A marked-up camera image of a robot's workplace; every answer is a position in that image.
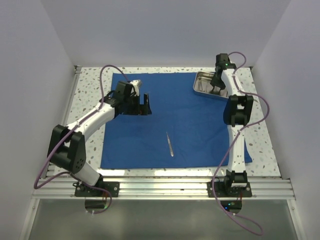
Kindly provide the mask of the stainless steel instrument tray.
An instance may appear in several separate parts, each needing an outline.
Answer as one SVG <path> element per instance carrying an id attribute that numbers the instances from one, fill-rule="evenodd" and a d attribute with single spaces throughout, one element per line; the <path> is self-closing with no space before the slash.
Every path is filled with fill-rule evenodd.
<path id="1" fill-rule="evenodd" d="M 193 92 L 201 97 L 227 101 L 229 97 L 227 89 L 211 85 L 213 76 L 213 72 L 198 71 L 193 83 Z"/>

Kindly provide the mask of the blue surgical cloth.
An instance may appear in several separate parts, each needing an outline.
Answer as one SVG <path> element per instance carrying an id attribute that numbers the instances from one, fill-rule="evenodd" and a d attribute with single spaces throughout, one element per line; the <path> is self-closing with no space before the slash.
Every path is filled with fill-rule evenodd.
<path id="1" fill-rule="evenodd" d="M 149 95 L 150 115 L 120 114 L 105 126 L 101 168 L 159 169 L 226 166 L 226 101 L 196 95 L 195 73 L 132 73 Z M 168 132 L 174 157 L 167 141 Z"/>

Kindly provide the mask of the silver scalpel handle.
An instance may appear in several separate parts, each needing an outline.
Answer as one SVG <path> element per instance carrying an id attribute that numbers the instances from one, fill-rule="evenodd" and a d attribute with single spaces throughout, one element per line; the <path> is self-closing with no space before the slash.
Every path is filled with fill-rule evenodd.
<path id="1" fill-rule="evenodd" d="M 172 144 L 171 144 L 171 140 L 170 140 L 168 132 L 166 132 L 166 137 L 167 137 L 167 143 L 168 143 L 168 147 L 169 147 L 170 156 L 174 157 L 174 151 L 172 148 Z"/>

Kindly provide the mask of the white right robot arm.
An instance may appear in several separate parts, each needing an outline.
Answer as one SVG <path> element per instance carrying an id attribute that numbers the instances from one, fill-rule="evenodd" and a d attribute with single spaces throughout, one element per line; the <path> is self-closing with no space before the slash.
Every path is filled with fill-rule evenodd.
<path id="1" fill-rule="evenodd" d="M 215 73 L 211 85 L 227 90 L 228 100 L 223 112 L 227 125 L 229 148 L 222 161 L 228 159 L 223 178 L 213 177 L 212 194 L 215 198 L 251 197 L 245 165 L 245 137 L 242 128 L 250 121 L 254 98 L 245 93 L 237 77 L 236 64 L 227 53 L 216 55 Z"/>

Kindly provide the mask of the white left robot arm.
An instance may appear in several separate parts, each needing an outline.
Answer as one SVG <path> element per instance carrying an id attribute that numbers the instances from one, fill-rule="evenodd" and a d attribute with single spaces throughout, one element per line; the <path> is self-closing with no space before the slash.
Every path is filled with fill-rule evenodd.
<path id="1" fill-rule="evenodd" d="M 86 141 L 101 126 L 118 115 L 147 116 L 152 114 L 149 95 L 140 103 L 141 80 L 119 81 L 115 90 L 103 96 L 98 104 L 80 119 L 67 126 L 57 125 L 51 134 L 49 161 L 86 183 L 92 196 L 103 193 L 101 175 L 86 162 Z"/>

